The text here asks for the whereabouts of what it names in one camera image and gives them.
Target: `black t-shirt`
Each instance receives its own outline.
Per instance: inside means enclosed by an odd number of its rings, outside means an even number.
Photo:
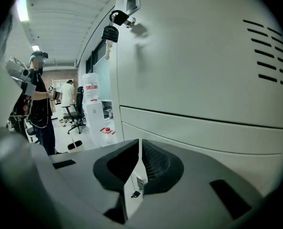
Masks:
[[[30,77],[31,83],[36,85],[37,92],[46,93],[45,83],[42,80],[41,75],[35,69],[30,69]],[[50,107],[50,99],[42,99],[42,100],[33,100],[31,114],[29,115],[29,119],[31,122],[39,127],[43,127],[47,123],[47,117],[52,115],[51,107]]]

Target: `black office chair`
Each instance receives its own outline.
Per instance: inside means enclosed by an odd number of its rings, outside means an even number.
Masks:
[[[66,108],[67,113],[64,116],[64,119],[71,119],[72,122],[74,123],[74,120],[76,120],[77,122],[73,124],[73,126],[71,127],[71,129],[68,130],[67,134],[69,134],[69,132],[75,128],[79,129],[79,134],[81,134],[81,130],[80,130],[80,126],[84,126],[85,124],[83,123],[83,118],[84,118],[84,113],[83,113],[83,108],[82,108],[82,101],[83,101],[83,87],[80,86],[78,88],[78,94],[76,96],[76,104],[72,104],[75,108],[75,112],[71,112],[69,111],[69,107],[70,106],[64,106],[62,108]]]

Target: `person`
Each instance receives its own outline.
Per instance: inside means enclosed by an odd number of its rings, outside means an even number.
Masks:
[[[62,107],[71,106],[71,104],[74,104],[74,86],[72,80],[67,81],[66,84],[64,84],[61,87],[61,93],[62,93]],[[63,126],[66,126],[64,117],[66,116],[67,113],[68,113],[67,109],[63,108]]]
[[[48,54],[42,51],[34,51],[30,57],[30,77],[31,83],[36,85],[33,104],[29,120],[34,128],[36,136],[48,155],[55,154],[55,136],[52,125],[52,111],[50,98],[53,93],[47,92],[42,80],[42,69]]]

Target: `jeans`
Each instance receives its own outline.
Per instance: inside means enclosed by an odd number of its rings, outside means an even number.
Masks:
[[[48,155],[55,154],[55,136],[54,128],[52,125],[51,116],[48,117],[48,123],[45,128],[38,128],[33,125],[36,136]]]

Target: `person in white lab coat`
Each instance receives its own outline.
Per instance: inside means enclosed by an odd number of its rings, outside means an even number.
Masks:
[[[73,106],[71,104],[74,104],[74,86],[73,81],[69,80],[66,84],[64,84],[61,87],[61,93],[62,93],[62,107],[70,106],[69,111],[73,112]],[[63,126],[66,126],[64,116],[67,114],[67,109],[63,108]]]

